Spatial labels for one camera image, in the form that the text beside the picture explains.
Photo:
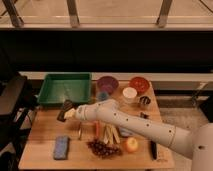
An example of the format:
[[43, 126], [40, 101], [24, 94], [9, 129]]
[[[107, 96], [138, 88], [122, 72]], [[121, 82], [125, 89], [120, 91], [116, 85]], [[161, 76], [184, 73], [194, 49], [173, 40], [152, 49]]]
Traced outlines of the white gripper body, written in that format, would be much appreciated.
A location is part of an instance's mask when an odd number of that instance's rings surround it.
[[80, 105], [76, 109], [75, 118], [82, 121], [94, 121], [96, 119], [95, 105]]

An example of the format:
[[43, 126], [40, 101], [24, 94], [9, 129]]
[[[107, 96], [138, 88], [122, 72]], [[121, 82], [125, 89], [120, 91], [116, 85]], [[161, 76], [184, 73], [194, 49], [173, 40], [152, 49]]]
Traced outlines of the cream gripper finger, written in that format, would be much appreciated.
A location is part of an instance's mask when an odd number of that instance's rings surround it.
[[76, 110], [74, 108], [71, 108], [64, 114], [64, 119], [73, 118], [76, 114]]

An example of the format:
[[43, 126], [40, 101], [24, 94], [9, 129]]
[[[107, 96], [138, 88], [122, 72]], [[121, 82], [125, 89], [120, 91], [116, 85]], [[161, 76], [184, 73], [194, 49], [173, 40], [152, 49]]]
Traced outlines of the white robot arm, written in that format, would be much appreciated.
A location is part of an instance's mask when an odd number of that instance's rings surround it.
[[126, 114], [114, 99], [79, 105], [74, 117], [82, 121], [100, 120], [126, 128], [191, 159], [191, 171], [213, 171], [213, 123], [189, 131]]

